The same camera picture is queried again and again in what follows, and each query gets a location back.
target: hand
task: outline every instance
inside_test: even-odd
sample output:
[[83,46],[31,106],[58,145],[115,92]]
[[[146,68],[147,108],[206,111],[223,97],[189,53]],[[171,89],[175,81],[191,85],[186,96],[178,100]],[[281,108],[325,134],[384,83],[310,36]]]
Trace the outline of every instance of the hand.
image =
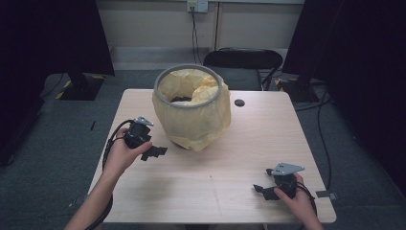
[[107,160],[104,165],[103,174],[120,177],[124,171],[134,162],[137,156],[149,150],[152,146],[151,142],[143,143],[136,149],[130,149],[123,138],[127,128],[121,128],[117,134],[117,139],[108,153]]
[[[298,182],[304,184],[304,179],[299,174],[294,173],[294,175]],[[305,191],[296,189],[296,195],[294,198],[290,198],[279,188],[275,188],[274,192],[289,207],[293,215],[304,224],[306,229],[323,229],[322,224],[313,211],[310,198]]]

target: table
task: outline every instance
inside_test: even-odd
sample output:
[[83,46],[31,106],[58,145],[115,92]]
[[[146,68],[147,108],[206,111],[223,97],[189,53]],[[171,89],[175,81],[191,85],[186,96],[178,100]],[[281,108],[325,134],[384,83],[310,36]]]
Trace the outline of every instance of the table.
[[[274,186],[266,169],[279,162],[304,166],[300,172],[316,197],[321,222],[334,222],[326,188],[289,96],[282,92],[231,91],[232,122],[200,152],[180,149],[163,131],[152,105],[152,89],[127,89],[110,134],[123,121],[145,116],[152,143],[166,155],[136,159],[120,178],[106,222],[137,223],[291,223],[297,222],[281,201],[264,200],[253,184]],[[245,106],[234,105],[236,99]],[[102,157],[90,190],[102,172]]]

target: person's left hand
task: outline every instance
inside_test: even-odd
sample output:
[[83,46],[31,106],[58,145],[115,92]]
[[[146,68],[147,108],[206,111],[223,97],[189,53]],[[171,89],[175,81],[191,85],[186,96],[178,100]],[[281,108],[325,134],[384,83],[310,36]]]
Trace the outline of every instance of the person's left hand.
[[[116,138],[124,136],[127,128],[121,128]],[[104,165],[103,173],[120,177],[124,171],[134,162],[137,156],[143,154],[151,148],[151,142],[145,142],[136,149],[130,149],[124,139],[117,139],[110,149]]]

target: gray plastic rim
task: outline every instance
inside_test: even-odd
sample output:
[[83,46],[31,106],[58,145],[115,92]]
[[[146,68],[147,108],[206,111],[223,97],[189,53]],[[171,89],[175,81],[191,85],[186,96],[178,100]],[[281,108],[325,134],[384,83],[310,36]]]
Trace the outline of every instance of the gray plastic rim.
[[[217,90],[217,93],[215,93],[214,97],[212,97],[210,100],[208,100],[208,101],[206,101],[204,103],[191,105],[191,106],[184,106],[184,105],[180,105],[180,104],[176,104],[176,103],[171,103],[164,96],[162,96],[161,92],[159,92],[159,90],[158,90],[158,85],[161,82],[161,80],[164,77],[166,77],[168,74],[170,74],[171,72],[178,71],[178,70],[183,70],[183,69],[197,69],[197,70],[203,71],[203,72],[208,73],[211,76],[213,76],[215,81],[217,81],[217,85],[218,85],[218,90]],[[203,65],[197,65],[197,64],[181,64],[181,65],[175,65],[173,67],[170,67],[169,69],[165,70],[164,72],[162,72],[158,76],[158,78],[156,79],[155,84],[153,86],[154,94],[156,96],[158,96],[158,98],[162,102],[164,102],[165,104],[168,104],[170,106],[179,107],[179,108],[198,108],[198,107],[202,107],[202,106],[204,106],[206,104],[210,104],[210,103],[212,103],[214,100],[216,100],[218,98],[218,96],[221,93],[221,90],[223,90],[223,84],[222,84],[218,74],[215,71],[213,71],[213,70],[211,70],[211,69],[209,69],[209,68],[207,68],[207,67],[205,67]]]

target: bin liner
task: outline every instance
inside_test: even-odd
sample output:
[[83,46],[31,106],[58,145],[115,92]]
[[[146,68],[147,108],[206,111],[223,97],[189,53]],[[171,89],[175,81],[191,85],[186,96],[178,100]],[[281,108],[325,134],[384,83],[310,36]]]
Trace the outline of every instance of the bin liner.
[[187,150],[203,150],[231,123],[227,84],[201,65],[177,65],[161,73],[152,102],[167,136]]

